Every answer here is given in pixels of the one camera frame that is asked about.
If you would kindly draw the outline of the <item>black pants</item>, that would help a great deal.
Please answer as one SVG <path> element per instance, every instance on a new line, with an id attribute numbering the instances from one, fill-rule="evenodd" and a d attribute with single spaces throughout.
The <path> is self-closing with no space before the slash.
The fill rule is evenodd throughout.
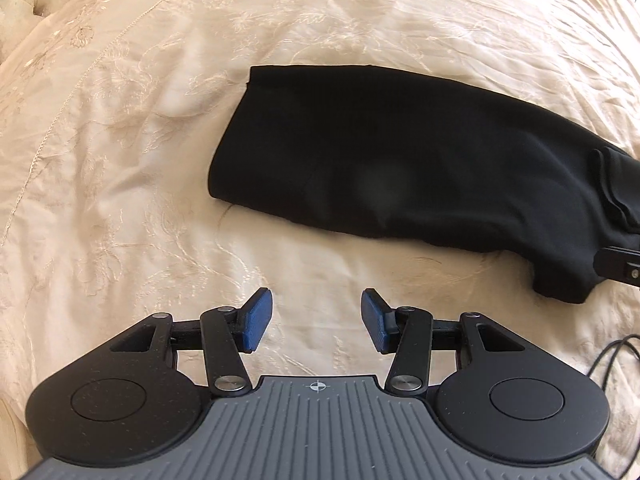
<path id="1" fill-rule="evenodd" d="M 514 252 L 580 304 L 605 247 L 639 245 L 639 164 L 503 94 L 376 66 L 255 66 L 211 196 L 304 226 Z"/>

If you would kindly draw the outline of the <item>cream embroidered bedspread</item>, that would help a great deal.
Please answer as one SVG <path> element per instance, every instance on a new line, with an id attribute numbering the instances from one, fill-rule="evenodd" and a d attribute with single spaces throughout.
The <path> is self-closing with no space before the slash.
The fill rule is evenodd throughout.
<path id="1" fill-rule="evenodd" d="M 536 295 L 526 261 L 328 233 L 210 198 L 248 71 L 364 64 L 535 103 L 639 151 L 634 0 L 70 0 L 1 62 L 1 474 L 39 458 L 24 409 L 43 379 L 154 312 L 197 318 L 258 287 L 273 318 L 253 377 L 384 374 L 363 289 L 438 318 L 477 310 L 608 375 L 598 457 L 634 479 L 638 290 Z"/>

